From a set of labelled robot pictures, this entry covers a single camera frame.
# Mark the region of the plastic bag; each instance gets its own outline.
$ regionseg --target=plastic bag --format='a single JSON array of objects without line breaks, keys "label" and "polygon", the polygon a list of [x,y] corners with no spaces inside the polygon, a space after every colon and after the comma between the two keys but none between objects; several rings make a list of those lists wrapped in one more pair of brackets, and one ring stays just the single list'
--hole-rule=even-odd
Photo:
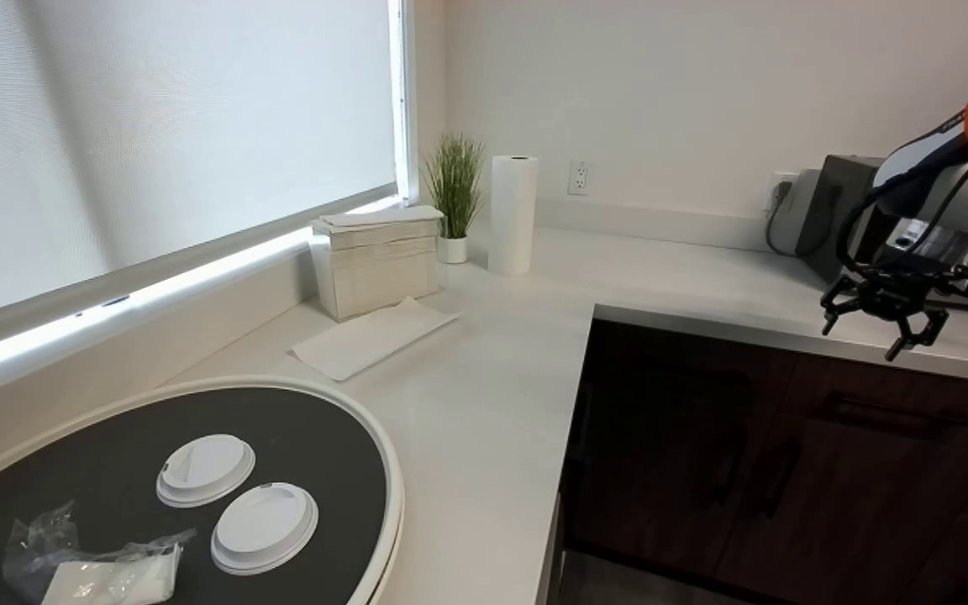
[{"label": "plastic bag", "polygon": [[30,523],[12,520],[4,556],[7,585],[28,603],[134,605],[175,594],[185,540],[194,530],[169,534],[120,552],[91,556],[77,549],[74,506],[54,508]]}]

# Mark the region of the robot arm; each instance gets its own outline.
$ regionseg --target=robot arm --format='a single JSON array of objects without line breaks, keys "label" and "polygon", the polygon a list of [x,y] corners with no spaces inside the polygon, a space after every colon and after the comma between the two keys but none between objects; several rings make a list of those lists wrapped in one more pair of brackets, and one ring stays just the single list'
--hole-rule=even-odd
[{"label": "robot arm", "polygon": [[[850,233],[859,213],[897,215],[897,229],[874,262],[850,258]],[[949,312],[928,307],[928,293],[968,296],[968,107],[940,129],[902,146],[876,167],[867,203],[841,229],[843,275],[824,293],[824,332],[847,312],[897,324],[886,352],[932,345]]]}]

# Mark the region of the floor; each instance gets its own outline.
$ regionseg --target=floor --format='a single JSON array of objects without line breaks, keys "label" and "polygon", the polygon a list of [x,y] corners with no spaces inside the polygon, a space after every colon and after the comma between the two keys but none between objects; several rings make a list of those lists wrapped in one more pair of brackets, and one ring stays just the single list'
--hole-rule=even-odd
[{"label": "floor", "polygon": [[744,605],[737,600],[622,567],[588,556],[566,556],[556,605]]}]

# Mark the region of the white round lid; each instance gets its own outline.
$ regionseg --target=white round lid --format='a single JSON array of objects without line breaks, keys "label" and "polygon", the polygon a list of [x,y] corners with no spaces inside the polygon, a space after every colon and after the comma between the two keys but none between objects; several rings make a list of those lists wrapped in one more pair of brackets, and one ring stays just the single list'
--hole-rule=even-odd
[{"label": "white round lid", "polygon": [[231,433],[208,433],[180,443],[153,480],[153,495],[169,508],[202,508],[213,506],[235,487],[254,469],[254,450]]},{"label": "white round lid", "polygon": [[237,495],[213,530],[213,558],[227,575],[263,575],[299,556],[320,523],[320,508],[297,483],[260,483]]}]

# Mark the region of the paper towel roll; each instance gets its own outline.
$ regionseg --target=paper towel roll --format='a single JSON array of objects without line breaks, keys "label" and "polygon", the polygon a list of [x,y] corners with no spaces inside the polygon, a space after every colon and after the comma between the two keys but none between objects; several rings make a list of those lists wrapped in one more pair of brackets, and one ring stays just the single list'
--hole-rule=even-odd
[{"label": "paper towel roll", "polygon": [[538,219],[538,158],[494,155],[489,158],[489,233],[488,233],[489,271],[501,271],[501,275],[526,271],[534,219]]}]

